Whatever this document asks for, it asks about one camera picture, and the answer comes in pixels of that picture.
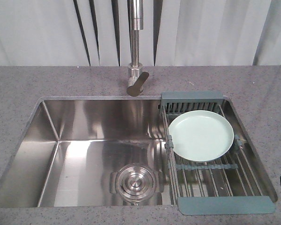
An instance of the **sink drain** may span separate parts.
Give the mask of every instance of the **sink drain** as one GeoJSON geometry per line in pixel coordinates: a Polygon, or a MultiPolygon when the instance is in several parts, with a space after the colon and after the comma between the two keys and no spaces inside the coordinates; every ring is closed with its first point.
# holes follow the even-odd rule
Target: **sink drain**
{"type": "Polygon", "coordinates": [[[144,165],[131,164],[117,174],[116,190],[125,201],[137,203],[152,197],[155,192],[155,176],[144,165]]]}

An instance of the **plate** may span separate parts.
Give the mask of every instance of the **plate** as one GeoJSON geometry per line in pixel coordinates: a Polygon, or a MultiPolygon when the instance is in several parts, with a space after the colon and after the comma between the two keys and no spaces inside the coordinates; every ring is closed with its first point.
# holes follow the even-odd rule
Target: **plate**
{"type": "Polygon", "coordinates": [[[176,117],[169,126],[174,152],[195,162],[206,162],[224,155],[231,147],[231,124],[211,111],[195,110],[176,117]]]}

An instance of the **faucet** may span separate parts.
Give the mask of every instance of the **faucet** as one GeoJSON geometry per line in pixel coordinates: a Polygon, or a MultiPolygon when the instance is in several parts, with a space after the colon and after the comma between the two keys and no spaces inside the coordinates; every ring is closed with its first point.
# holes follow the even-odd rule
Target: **faucet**
{"type": "Polygon", "coordinates": [[[143,4],[142,0],[129,0],[130,5],[130,49],[132,62],[128,65],[127,94],[133,97],[138,96],[143,91],[143,84],[148,79],[149,73],[142,71],[142,64],[139,62],[140,56],[140,34],[144,29],[143,4]]]}

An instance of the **gray countertop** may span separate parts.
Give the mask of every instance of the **gray countertop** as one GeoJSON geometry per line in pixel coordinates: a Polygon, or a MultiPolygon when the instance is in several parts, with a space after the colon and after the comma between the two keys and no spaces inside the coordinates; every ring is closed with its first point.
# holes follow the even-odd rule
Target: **gray countertop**
{"type": "MultiPolygon", "coordinates": [[[[266,215],[183,216],[177,206],[0,209],[0,224],[281,224],[281,67],[146,67],[142,95],[219,90],[230,97],[278,194],[266,215]]],[[[0,177],[43,96],[123,96],[125,67],[0,67],[0,177]]]]}

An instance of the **white curtain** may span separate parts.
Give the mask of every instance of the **white curtain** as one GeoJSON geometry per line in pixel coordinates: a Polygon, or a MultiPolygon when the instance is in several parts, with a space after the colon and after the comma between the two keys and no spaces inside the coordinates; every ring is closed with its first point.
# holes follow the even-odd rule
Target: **white curtain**
{"type": "MultiPolygon", "coordinates": [[[[160,18],[143,0],[144,66],[281,65],[281,0],[158,1],[160,18]]],[[[130,61],[127,0],[0,0],[0,66],[130,61]]]]}
{"type": "Polygon", "coordinates": [[[0,66],[88,66],[72,1],[0,0],[0,66]]]}

